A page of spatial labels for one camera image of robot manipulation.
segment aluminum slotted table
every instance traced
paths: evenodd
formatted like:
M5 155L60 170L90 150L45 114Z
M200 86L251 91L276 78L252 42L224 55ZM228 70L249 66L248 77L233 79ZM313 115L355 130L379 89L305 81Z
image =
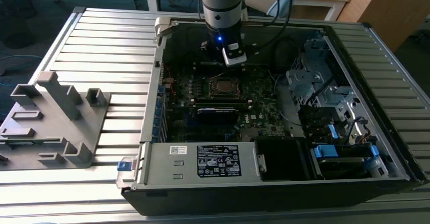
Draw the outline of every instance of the aluminum slotted table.
M93 163L88 169L0 172L0 223L206 223L268 218L301 223L315 217L331 223L349 223L349 218L392 223L427 219L428 185L348 208L150 218L137 214L116 188L116 164L138 150L158 16L196 18L185 13L74 9L29 83L40 71L50 70L61 84L73 84L77 91L100 88L112 93ZM359 23L291 22L332 26L393 126L430 172L430 100L373 30Z

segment wire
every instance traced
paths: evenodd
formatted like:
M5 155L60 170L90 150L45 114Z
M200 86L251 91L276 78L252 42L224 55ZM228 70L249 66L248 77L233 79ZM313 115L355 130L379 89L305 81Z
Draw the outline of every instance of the wire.
M273 20L269 22L269 23L267 23L267 24L263 24L263 26L265 27L265 26L269 26L269 25L272 25L275 22L276 22L276 20L277 20L277 17L279 17L279 13L280 13L280 0L277 0L277 10L276 10L276 16L275 16L275 18L273 18Z
M291 124L293 124L293 125L296 125L296 126L299 126L299 127L303 127L300 124L297 124L297 123L292 122L288 118L285 118L285 116L281 114L281 111L279 111L279 114L280 114L280 116L283 117L283 119L284 119L284 120L287 120L287 122L289 122Z
M197 4L196 4L196 11L198 13L198 18L201 19L201 14L200 14L200 0L197 1Z
M308 102L311 101L311 99L313 97L316 97L319 95L319 93L327 88L327 86L333 81L333 79L335 79L333 77L329 77L329 79L324 82L324 84L320 86L320 88L313 92L313 94L311 94L311 96L308 97L308 99L304 102L304 105L307 105Z
M0 86L5 86L5 87L15 87L15 85L9 85L9 84L3 84L3 83L0 83Z
M279 36L281 35L284 29L287 28L287 25L288 25L288 21L289 21L289 16L291 16L291 10L292 10L292 0L288 0L289 1L289 5L288 5L288 13L287 13L287 17L284 19L284 23L283 23L283 26L281 26L281 29L279 30L276 36L265 43L263 44L263 46L259 48L260 50L263 48L267 47L267 45L269 45L277 38Z
M3 53L0 51L0 54L3 54L6 56L10 56L10 57L32 57L32 58L37 58L37 59L42 59L40 56L36 56L36 55L32 55L32 54L17 54L17 55L10 55L7 53Z
M365 135L361 137L361 139L359 140L359 143L363 144L364 140L368 139L369 137L369 129L365 127L365 125L363 124L363 129L367 131Z
M272 80L276 81L276 79L275 79L273 75L271 74L269 70L267 70L267 71L268 71L268 74L269 74L269 77L272 78Z
M280 76L277 76L277 78L276 78L276 80L275 80L275 85L273 85L273 93L275 93L275 91L276 91L276 85L277 85L277 81L279 81L279 78L281 77L281 75Z
M363 118L363 117L356 117L356 118L353 119L353 121L352 121L352 123L351 123L351 125L349 125L349 128L348 128L347 136L345 136L345 138L344 138L344 145L347 145L347 144L348 144L348 142L349 142L349 137L351 137L351 134L352 134L353 125L355 125L355 123L356 123L359 120L361 120L361 119L364 119L364 118Z

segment motherboard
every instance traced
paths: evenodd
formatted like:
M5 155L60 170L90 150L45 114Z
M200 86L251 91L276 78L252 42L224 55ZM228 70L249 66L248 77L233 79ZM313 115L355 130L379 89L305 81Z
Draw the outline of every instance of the motherboard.
M165 64L168 142L240 142L285 136L275 78L260 66Z

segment warning label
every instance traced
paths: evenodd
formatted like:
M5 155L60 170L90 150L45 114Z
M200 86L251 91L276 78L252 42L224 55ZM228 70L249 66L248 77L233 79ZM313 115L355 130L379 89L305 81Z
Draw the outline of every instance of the warning label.
M197 146L196 164L200 177L241 176L237 145Z

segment blue latch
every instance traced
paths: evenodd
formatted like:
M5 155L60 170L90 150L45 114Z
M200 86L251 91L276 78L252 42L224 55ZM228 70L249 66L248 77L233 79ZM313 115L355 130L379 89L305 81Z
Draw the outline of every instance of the blue latch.
M337 139L339 136L337 136L337 133L336 133L335 126L332 124L328 124L328 129L331 131L331 135L332 135L333 139Z
M132 170L132 162L118 161L118 165L116 166L117 171L130 171Z
M319 145L313 148L316 158L333 158L339 157L336 147L333 145Z
M376 146L369 146L369 151L371 151L371 154L373 156L377 156L379 155L379 150L377 150Z

